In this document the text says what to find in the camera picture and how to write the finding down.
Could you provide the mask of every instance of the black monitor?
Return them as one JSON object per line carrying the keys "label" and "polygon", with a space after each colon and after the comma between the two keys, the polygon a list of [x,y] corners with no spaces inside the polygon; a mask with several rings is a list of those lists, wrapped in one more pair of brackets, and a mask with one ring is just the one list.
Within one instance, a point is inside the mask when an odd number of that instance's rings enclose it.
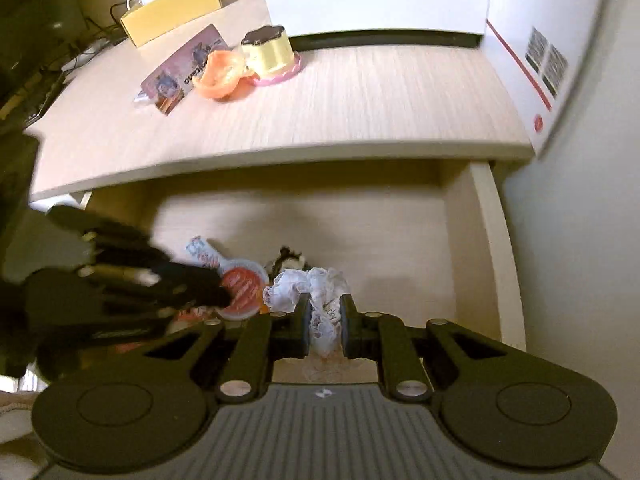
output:
{"label": "black monitor", "polygon": [[0,0],[0,107],[85,31],[76,0]]}

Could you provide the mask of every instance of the red stripe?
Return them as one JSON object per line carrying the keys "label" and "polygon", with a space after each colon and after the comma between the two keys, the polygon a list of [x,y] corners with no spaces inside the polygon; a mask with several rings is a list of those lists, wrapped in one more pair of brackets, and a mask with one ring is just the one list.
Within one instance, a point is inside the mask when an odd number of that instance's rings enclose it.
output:
{"label": "red stripe", "polygon": [[545,93],[542,91],[542,88],[540,88],[540,85],[538,84],[536,79],[531,75],[531,72],[529,72],[527,67],[524,66],[524,63],[521,62],[520,58],[513,51],[513,49],[509,46],[509,44],[506,41],[504,41],[504,38],[500,34],[498,34],[498,31],[494,29],[494,26],[491,24],[491,22],[489,20],[486,20],[486,24],[489,25],[489,28],[494,32],[495,37],[498,38],[500,43],[502,43],[502,46],[507,49],[507,52],[509,54],[511,54],[511,57],[513,57],[513,59],[518,64],[520,69],[524,72],[524,75],[527,76],[527,79],[529,79],[529,81],[533,85],[533,88],[535,88],[536,91],[538,92],[538,95],[540,96],[540,99],[542,99],[542,102],[545,104],[546,109],[551,111],[551,102],[549,102],[549,99],[546,98]]}

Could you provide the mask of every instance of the open drawer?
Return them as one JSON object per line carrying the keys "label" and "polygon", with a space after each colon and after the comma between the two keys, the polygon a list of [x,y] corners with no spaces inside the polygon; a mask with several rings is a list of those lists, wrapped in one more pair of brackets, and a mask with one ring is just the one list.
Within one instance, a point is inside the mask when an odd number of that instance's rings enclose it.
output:
{"label": "open drawer", "polygon": [[266,263],[287,245],[341,270],[361,312],[446,318],[525,349],[516,269],[489,165],[351,160],[184,174],[99,189],[88,209],[185,260],[201,235]]}

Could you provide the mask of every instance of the wooden tabletop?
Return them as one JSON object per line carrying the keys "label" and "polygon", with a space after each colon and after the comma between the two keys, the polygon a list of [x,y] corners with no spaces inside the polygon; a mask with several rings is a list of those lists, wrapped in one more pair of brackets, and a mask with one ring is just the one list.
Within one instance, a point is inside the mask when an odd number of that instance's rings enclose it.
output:
{"label": "wooden tabletop", "polygon": [[142,48],[126,41],[77,70],[29,128],[43,140],[31,197],[214,168],[363,157],[529,158],[517,112],[480,50],[363,46],[303,53],[281,85],[229,102],[191,92],[169,115],[136,106],[140,83],[213,23],[235,46],[270,22],[232,0]]}

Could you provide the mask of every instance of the orange plastic bowl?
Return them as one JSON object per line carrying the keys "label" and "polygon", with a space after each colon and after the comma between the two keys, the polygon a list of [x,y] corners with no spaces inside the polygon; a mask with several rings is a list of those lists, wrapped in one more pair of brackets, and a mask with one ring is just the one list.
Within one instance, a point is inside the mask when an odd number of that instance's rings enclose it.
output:
{"label": "orange plastic bowl", "polygon": [[207,57],[201,78],[193,78],[196,92],[207,99],[222,99],[233,92],[243,77],[251,75],[244,55],[230,50],[214,50]]}

